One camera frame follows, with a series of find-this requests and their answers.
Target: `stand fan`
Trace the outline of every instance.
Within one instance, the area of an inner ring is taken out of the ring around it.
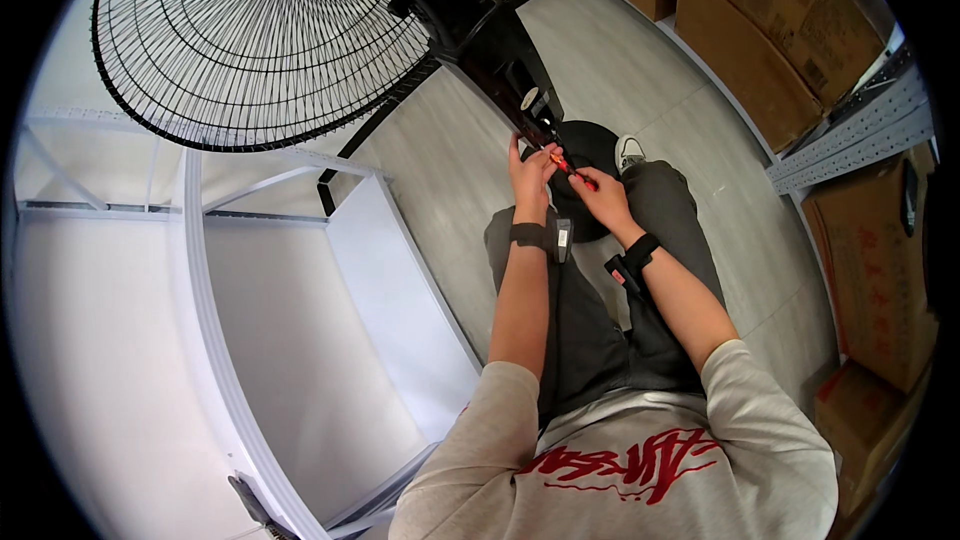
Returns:
[[[613,132],[564,111],[503,0],[94,0],[97,69],[114,101],[192,149],[275,150],[316,138],[449,67],[532,148],[617,175]],[[575,241],[608,231],[564,174],[554,203]]]

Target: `person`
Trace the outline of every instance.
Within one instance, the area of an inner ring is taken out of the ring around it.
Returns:
[[[522,161],[514,135],[515,206],[485,233],[498,292],[487,364],[400,496],[391,539],[827,535],[833,452],[739,339],[686,178],[636,138],[616,152],[620,181],[592,167],[578,172],[596,191],[568,181],[642,280],[631,331],[574,258],[511,241],[557,217],[546,182],[563,153]]]

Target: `gray tile floor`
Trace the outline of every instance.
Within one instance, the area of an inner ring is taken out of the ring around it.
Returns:
[[[531,0],[519,9],[567,120],[636,134],[647,157],[686,176],[733,322],[762,366],[812,416],[837,365],[834,326],[796,210],[774,194],[762,150],[733,107],[650,21],[621,0]],[[391,189],[454,315],[486,359],[496,294],[482,234],[512,203],[509,130],[441,69],[354,159],[395,176]],[[334,197],[355,183],[338,176]],[[602,269],[608,237],[576,247],[587,279],[626,321],[623,290]]]

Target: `dark gray pants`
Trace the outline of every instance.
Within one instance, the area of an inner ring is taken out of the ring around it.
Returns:
[[[724,304],[710,246],[697,221],[687,178],[665,161],[642,162],[623,172],[633,219]],[[548,219],[556,219],[551,209]],[[514,208],[500,210],[486,226],[484,244],[500,292],[510,254]],[[667,328],[653,301],[628,294],[630,324],[624,332],[570,256],[549,262],[550,325],[537,408],[540,426],[593,402],[609,390],[670,390],[703,393],[700,377]],[[642,276],[637,282],[643,287]]]

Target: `screwdriver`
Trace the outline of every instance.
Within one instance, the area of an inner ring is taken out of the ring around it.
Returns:
[[[580,181],[583,183],[583,186],[586,186],[592,191],[597,192],[597,188],[598,188],[597,183],[594,182],[594,180],[592,180],[591,178],[587,177],[586,175],[581,175],[580,173],[577,173],[576,169],[571,167],[570,163],[567,162],[567,159],[565,159],[560,155],[555,155],[553,153],[550,153],[550,159],[557,164],[557,167],[561,172],[567,175],[576,175],[577,177],[580,178]]]

